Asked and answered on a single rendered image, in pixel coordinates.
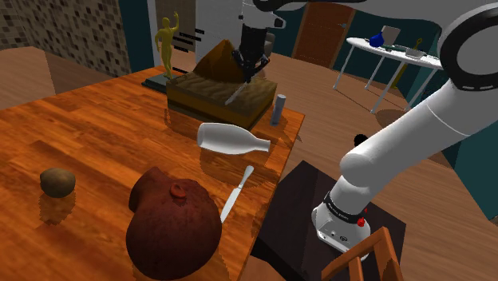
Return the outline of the white bottle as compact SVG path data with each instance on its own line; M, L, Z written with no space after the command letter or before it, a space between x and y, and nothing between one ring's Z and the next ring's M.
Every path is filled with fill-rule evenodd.
M260 139L242 127L222 123L202 123L196 141L201 148L227 155L268 152L271 146L269 140Z

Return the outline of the small silver knife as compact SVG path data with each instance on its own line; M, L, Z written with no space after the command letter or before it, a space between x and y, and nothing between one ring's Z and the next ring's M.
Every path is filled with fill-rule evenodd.
M238 97L238 95L246 88L249 83L244 82L225 102L225 105L229 105Z

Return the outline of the grey cylinder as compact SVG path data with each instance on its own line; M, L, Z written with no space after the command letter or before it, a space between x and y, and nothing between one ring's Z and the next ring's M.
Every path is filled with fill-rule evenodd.
M272 126L276 126L279 124L286 99L287 99L287 97L283 94L278 94L277 97L275 98L275 104L274 104L273 112L271 115L271 125Z

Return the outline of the silver table knife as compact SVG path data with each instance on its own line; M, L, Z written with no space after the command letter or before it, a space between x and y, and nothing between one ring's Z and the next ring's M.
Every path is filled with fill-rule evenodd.
M228 215L229 215L231 209L233 208L240 192L243 189L243 186L245 185L248 177L253 173L253 171L254 171L254 167L251 165L248 165L244 171L243 178L241 179L239 185L232 190L225 205L223 206L222 212L220 213L220 220L221 220L222 224L224 223L225 219L228 217Z

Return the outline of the brown pyramid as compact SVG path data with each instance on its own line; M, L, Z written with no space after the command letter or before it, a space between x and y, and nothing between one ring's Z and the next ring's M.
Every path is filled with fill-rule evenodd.
M213 81L243 83L243 71L232 57L234 50L229 40L222 40L197 63L193 72Z

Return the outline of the yellow human figure statue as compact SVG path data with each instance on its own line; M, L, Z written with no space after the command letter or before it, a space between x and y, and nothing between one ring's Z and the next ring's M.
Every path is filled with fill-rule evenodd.
M169 18L163 18L163 27L159 29L155 35L156 48L160 52L160 57L166 69L166 72L163 73L163 78L166 78L168 81L173 79L171 62L172 40L174 37L174 33L179 29L180 25L178 13L175 11L173 15L176 18L176 25L174 27L171 27Z

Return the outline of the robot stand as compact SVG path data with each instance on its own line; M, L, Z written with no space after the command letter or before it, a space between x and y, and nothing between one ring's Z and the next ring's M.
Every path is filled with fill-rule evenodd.
M251 254L286 281L322 281L322 270L375 233L401 259L405 223L371 200L388 177L347 156L338 180L302 161L278 185Z

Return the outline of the brown door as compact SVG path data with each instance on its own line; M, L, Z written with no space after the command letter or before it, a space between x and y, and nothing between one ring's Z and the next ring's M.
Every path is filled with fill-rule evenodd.
M292 57L332 69L356 10L335 3L305 6Z

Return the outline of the brown potato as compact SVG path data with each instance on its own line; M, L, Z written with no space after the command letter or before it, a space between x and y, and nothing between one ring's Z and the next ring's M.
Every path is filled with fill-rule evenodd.
M75 189L75 185L75 175L63 168L48 168L40 174L42 191L53 198L68 196Z

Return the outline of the wooden table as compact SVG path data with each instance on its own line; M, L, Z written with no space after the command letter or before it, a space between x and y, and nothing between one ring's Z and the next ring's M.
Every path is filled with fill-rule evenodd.
M264 116L252 132L269 152L226 156L196 143L200 122L145 88L152 68L0 111L0 281L135 281L125 246L129 193L153 166L204 186L218 206L254 167L219 248L193 281L240 281L304 116ZM40 174L76 177L66 197L47 196Z

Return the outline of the white round table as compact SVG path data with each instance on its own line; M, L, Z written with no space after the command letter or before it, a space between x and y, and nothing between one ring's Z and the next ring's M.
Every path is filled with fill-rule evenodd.
M373 108L370 110L371 113L375 113L377 111L377 107L380 105L380 102L383 100L384 96L390 89L390 86L393 84L396 76L401 72L401 69L407 65L418 65L420 67L425 67L428 69L431 69L431 73L427 76L425 79L424 83L419 87L413 98L409 101L407 106L405 107L405 111L408 111L412 108L413 103L415 100L421 95L421 91L427 86L433 75L438 71L442 70L443 67L441 66L441 61L437 57L430 56L426 53L423 53L421 57L415 58L414 56L409 56L406 54L406 51L401 51L400 48L395 48L395 47L388 47L387 49L384 47L373 47L370 45L370 43L365 40L364 38L347 38L346 42L351 45L350 51L346 57L346 60L342 66L341 72L337 77L336 82L334 83L333 89L336 89L338 87L338 83L342 77L342 74L344 73L344 70L349 62L350 56L353 53L355 49L362 49L364 51L370 52L370 53L375 53L381 57L380 61L378 62L374 72L372 73L369 81L367 82L365 89L368 89L371 81L375 77L375 74L377 73L378 69L380 68L380 65L384 61L386 57L399 61L400 64L397 67L397 70L393 74L393 76L390 78L388 85L385 87L383 90L381 96L377 99L375 105Z

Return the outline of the brown layered box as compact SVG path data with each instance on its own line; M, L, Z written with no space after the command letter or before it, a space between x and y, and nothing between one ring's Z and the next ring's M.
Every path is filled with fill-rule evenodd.
M241 85L209 80L190 72L166 82L168 103L212 122L251 129L271 106L277 84L254 77L232 103L225 105Z

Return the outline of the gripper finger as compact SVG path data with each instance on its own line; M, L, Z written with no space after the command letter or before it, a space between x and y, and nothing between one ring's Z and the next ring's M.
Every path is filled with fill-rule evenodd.
M231 52L231 54L232 54L233 59L237 63L238 67L243 71L243 76L246 77L246 68L245 68L243 56L241 55L241 53L239 52L238 49L234 49Z
M251 81L251 79L256 74L258 74L261 70L263 70L267 66L269 61L270 61L269 58L265 54L263 54L262 57L259 59L259 62L251 69L248 81Z

